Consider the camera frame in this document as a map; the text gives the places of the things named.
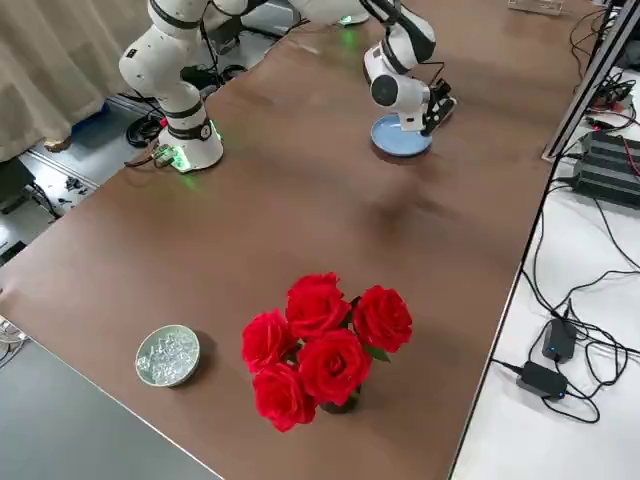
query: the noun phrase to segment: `white robotic arm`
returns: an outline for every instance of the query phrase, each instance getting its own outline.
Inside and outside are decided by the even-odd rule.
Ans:
[[[120,59],[120,71],[127,83],[158,100],[168,126],[158,137],[161,148],[157,155],[181,172],[212,166],[223,152],[199,91],[180,78],[180,71],[200,44],[199,26],[207,5],[213,3],[222,14],[235,16],[250,12],[264,1],[149,0],[153,25]],[[403,129],[428,135],[444,120],[444,104],[448,102],[448,111],[455,105],[448,89],[434,95],[423,82],[404,76],[431,57],[435,36],[429,23],[399,0],[289,1],[315,23],[333,24],[366,11],[386,27],[384,38],[365,54],[365,71],[374,101],[398,113]],[[439,108],[440,115],[429,116]]]

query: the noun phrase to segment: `white desk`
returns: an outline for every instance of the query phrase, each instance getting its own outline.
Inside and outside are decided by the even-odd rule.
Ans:
[[[638,78],[637,74],[625,77]],[[624,119],[602,117],[612,124]],[[586,129],[577,129],[575,137]],[[640,139],[640,127],[622,133]],[[571,175],[561,164],[558,176]],[[640,263],[640,210],[602,202],[605,214],[622,248]],[[545,297],[558,304],[569,289],[595,280],[609,269],[630,270],[607,236],[592,200],[571,190],[552,193],[544,205],[545,236],[538,260],[538,281]],[[537,225],[534,246],[540,235]],[[534,248],[525,263],[531,272]],[[610,332],[627,347],[640,348],[640,277],[601,282],[577,293],[574,307],[581,319]],[[536,336],[549,320],[536,302],[524,277],[520,277],[494,357],[522,365]],[[541,354],[533,360],[553,368]],[[596,360],[604,378],[613,375],[613,353]],[[587,393],[595,386],[585,362],[584,349],[562,367],[563,373]],[[640,360],[630,357],[629,367],[613,387],[594,399],[602,419],[583,425],[562,417],[541,400],[515,384],[515,374],[495,363],[489,366],[477,406],[454,468],[453,480],[633,479],[640,472]],[[579,416],[593,415],[582,401],[568,398],[557,404]]]

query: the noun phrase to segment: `table surface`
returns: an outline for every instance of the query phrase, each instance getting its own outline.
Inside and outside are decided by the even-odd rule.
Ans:
[[[626,72],[624,80],[640,81],[640,74]],[[636,109],[640,101],[634,101]],[[612,115],[598,118],[613,125],[624,119]],[[580,126],[571,140],[589,131]],[[625,137],[640,140],[640,127],[631,126]],[[566,159],[556,172],[571,176]],[[616,240],[627,254],[639,262],[640,212],[602,202]],[[534,245],[540,238],[537,225]],[[571,191],[551,193],[544,204],[544,241],[538,259],[538,281],[542,293],[552,304],[564,298],[570,288],[595,280],[610,269],[630,270],[607,236],[603,220],[593,201]],[[525,270],[532,271],[532,255]],[[583,321],[611,333],[625,346],[640,348],[640,278],[611,277],[596,288],[574,295],[574,307]],[[524,277],[515,288],[511,307],[494,357],[522,364],[548,314],[536,302]],[[536,349],[534,361],[552,367]],[[613,375],[613,356],[596,357],[594,367],[604,378]],[[595,387],[585,364],[584,350],[578,348],[563,372],[583,391]],[[630,358],[629,369],[620,381],[599,393],[594,401],[602,419],[597,425],[583,425],[547,410],[535,396],[521,390],[513,375],[491,364],[478,398],[468,433],[457,461],[453,480],[538,480],[540,472],[553,472],[558,478],[635,478],[640,470],[637,444],[640,395],[637,359]],[[593,418],[590,407],[575,399],[558,405],[575,415]]]
[[[408,3],[441,32],[460,101],[425,158],[399,167],[370,145],[362,54],[381,28],[307,26],[207,102],[219,166],[117,174],[0,270],[0,314],[227,479],[443,478],[549,174],[577,17]],[[280,434],[255,410],[241,331],[323,271],[347,296],[398,289],[413,339],[357,413]],[[198,331],[203,364],[149,388],[135,352],[169,323]]]

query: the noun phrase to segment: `blue plate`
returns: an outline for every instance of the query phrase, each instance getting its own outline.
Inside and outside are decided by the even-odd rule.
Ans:
[[[396,157],[413,157],[431,145],[431,136],[405,132],[398,115],[385,115],[371,127],[371,140],[383,152]]]

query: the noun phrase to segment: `brown table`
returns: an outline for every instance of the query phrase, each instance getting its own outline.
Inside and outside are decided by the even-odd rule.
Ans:
[[[409,3],[460,101],[415,166],[370,146],[382,112],[362,53],[380,27],[307,26],[208,102],[218,167],[120,172],[0,271],[0,313],[226,479],[443,478],[549,173],[539,154],[575,81],[577,14]],[[254,408],[240,333],[329,270],[347,296],[398,289],[414,337],[374,366],[356,413],[280,434]],[[136,348],[169,323],[199,331],[203,365],[150,388]]]

